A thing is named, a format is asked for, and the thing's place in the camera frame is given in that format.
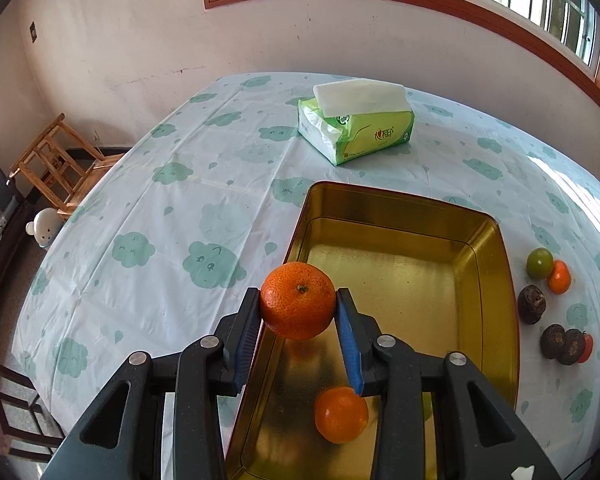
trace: wooden stool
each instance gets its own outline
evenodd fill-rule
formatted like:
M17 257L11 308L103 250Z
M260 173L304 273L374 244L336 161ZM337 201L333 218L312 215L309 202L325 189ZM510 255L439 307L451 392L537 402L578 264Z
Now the wooden stool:
M54 138L60 131L66 132L77 142L95 161L90 168L84 170L64 150ZM39 159L45 165L48 175L42 179L37 176L28 164ZM58 208L58 214L63 218L69 218L80 205L100 179L109 171L122 155L104 156L88 142L86 142L71 126L64 122L64 114L58 115L40 134L31 141L27 149L22 152L18 160L11 166L9 178L15 177L22 172L24 176L36 186L40 192ZM52 189L53 184L58 183L66 192L64 198L59 197Z
M38 418L36 416L36 413L39 413L40 415L43 415L44 413L42 406L40 406L40 404L38 403L40 396L36 392L36 389L34 388L33 384L31 383L28 377L16 373L13 370L9 370L8 368L5 368L2 365L0 365L0 376L13 383L20 384L21 386L32 390L36 394L33 400L26 401L17 397L10 396L0 391L0 454L3 456L17 456L36 462L49 462L49 460L51 460L51 457L53 456L53 449L58 448L58 446L60 446L62 440L64 439L64 433L62 432L62 428L60 428L58 423L54 420L54 424L58 427L58 430L62 437L48 436L43 433L42 428L40 427L40 422L38 421ZM10 406L15 406L16 408L27 410L30 413L34 424L36 425L38 432L31 433L29 431L19 430L18 428L11 427L9 425L9 422L7 421L7 416L4 413L4 406L2 405L3 402L5 404L9 404ZM13 439L28 442L29 444L35 444L37 446L46 447L48 453L37 453L33 451L27 451L11 447L11 441Z

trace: green tissue packaging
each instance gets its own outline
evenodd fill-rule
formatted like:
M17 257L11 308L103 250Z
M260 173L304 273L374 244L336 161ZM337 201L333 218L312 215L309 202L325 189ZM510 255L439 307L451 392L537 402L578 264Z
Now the green tissue packaging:
M408 142L415 116L402 85L350 79L314 86L298 102L298 130L337 166Z

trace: cherry tomato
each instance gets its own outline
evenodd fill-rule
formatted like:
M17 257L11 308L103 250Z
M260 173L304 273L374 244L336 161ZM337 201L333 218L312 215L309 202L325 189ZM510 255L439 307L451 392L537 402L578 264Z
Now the cherry tomato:
M546 284L554 294L564 294L571 286L571 273L564 261L554 260L554 270L546 279Z
M585 362L591 356L591 352L593 352L593 338L590 334L584 333L584 352L578 359L579 363Z

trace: table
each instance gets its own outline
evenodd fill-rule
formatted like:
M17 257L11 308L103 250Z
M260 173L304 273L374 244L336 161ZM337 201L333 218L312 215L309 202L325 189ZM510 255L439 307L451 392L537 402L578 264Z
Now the table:
M282 263L313 182L430 196L496 218L516 290L531 283L533 248L570 266L570 290L558 297L539 284L549 306L539 323L520 326L516 405L566 475L600 440L600 183L510 124L414 89L411 141L336 168L298 136L296 107L314 84L341 78L223 77L144 136L49 249L13 354L69 430L131 352L178 352L238 309L246 288ZM593 336L587 363L541 356L539 337L554 322ZM225 446L238 402L219 399ZM167 475L170 427L167 416Z

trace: white wall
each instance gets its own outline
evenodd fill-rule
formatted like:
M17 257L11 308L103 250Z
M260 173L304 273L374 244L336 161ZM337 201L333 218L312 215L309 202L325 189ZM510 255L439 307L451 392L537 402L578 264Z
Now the white wall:
M20 30L54 113L132 144L221 75L328 72L395 81L483 110L600 179L600 109L516 44L438 12L381 0L20 0Z
M11 164L52 119L27 62L18 0L13 0L0 16L0 168L5 174L9 174ZM31 189L22 176L16 178L16 184L24 194Z

